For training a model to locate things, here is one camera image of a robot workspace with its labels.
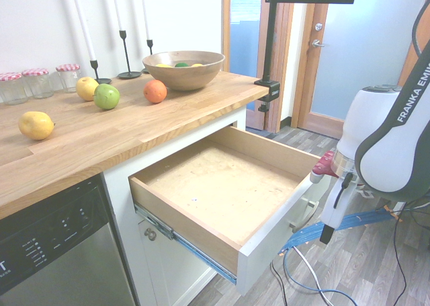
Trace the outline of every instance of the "wooden door frame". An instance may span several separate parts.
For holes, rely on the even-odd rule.
[[[270,77],[281,83],[279,98],[270,103],[269,112],[265,114],[264,130],[275,133],[281,126],[282,102],[287,71],[287,57],[290,48],[291,24],[294,4],[278,3],[276,9],[275,38],[271,54]],[[267,37],[267,23],[269,21],[269,4],[261,0],[260,33],[257,61],[257,77],[262,78],[264,55]]]
[[[429,8],[427,8],[426,11],[423,13],[423,16],[421,17],[421,20],[417,27],[417,41],[418,41],[418,45],[420,45],[421,48],[424,48],[430,39],[430,33],[428,31],[428,27],[430,27],[430,9]],[[411,42],[397,85],[399,86],[404,85],[404,82],[406,82],[409,74],[411,74],[411,71],[415,66],[415,63],[417,62],[417,60],[418,60],[418,56],[415,52],[413,43]]]
[[[310,111],[321,52],[321,48],[312,46],[312,41],[323,40],[328,9],[328,4],[309,4],[306,8],[291,127],[312,129],[340,139],[343,120]],[[317,32],[314,29],[316,23],[322,23],[322,30]],[[315,52],[312,58],[308,58],[310,52]]]
[[[222,64],[224,72],[230,71],[230,11],[231,0],[222,0],[222,29],[221,29],[221,51],[226,57]]]
[[[222,53],[225,55],[223,70],[230,71],[230,6],[231,0],[222,0]],[[275,42],[273,43],[271,79],[279,81],[281,88],[279,98],[270,103],[269,112],[264,115],[263,128],[269,132],[278,132],[281,124],[282,102],[287,68],[287,57],[290,45],[291,24],[294,5],[279,3],[276,11]],[[263,76],[264,54],[269,21],[269,4],[261,0],[259,47],[257,59],[257,78]]]

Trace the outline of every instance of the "open drawer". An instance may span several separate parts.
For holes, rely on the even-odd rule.
[[[319,157],[226,127],[130,177],[137,213],[244,295],[328,187]]]

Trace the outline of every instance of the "stainless steel dishwasher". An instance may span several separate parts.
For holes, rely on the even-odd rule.
[[[0,306],[139,305],[100,176],[0,220]]]

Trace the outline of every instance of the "candlestick holder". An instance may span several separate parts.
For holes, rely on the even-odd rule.
[[[147,40],[146,40],[146,44],[147,44],[147,45],[148,45],[148,47],[149,47],[149,53],[152,55],[152,54],[153,54],[153,46],[154,46],[153,40],[152,40],[152,39],[147,39]],[[149,72],[148,72],[148,70],[147,70],[146,68],[144,68],[144,69],[142,70],[142,73],[144,73],[144,74],[149,74]]]
[[[97,68],[99,67],[99,63],[97,62],[97,59],[94,61],[89,61],[91,64],[91,67],[94,69],[95,72],[95,80],[99,83],[99,84],[110,84],[112,82],[111,79],[100,79],[99,78],[99,74],[97,73]]]
[[[128,61],[128,53],[127,53],[127,45],[126,45],[127,33],[125,30],[120,30],[120,37],[122,38],[122,42],[124,43],[124,51],[126,52],[128,72],[120,73],[120,74],[118,74],[118,77],[120,79],[135,79],[135,78],[141,76],[142,72],[132,72],[130,70],[130,62]]]

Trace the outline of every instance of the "white wall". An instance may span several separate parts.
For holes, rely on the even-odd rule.
[[[222,0],[145,0],[154,52],[221,52]],[[141,0],[118,0],[127,31],[132,70],[143,69],[149,55]],[[127,70],[114,0],[82,0],[100,77]],[[73,0],[1,0],[0,73],[46,67],[54,89],[60,88],[55,66],[81,65],[94,77]]]
[[[294,94],[297,84],[300,49],[302,48],[303,27],[306,17],[306,5],[294,4],[291,23],[290,47],[288,49],[284,99],[282,100],[281,120],[292,116]]]

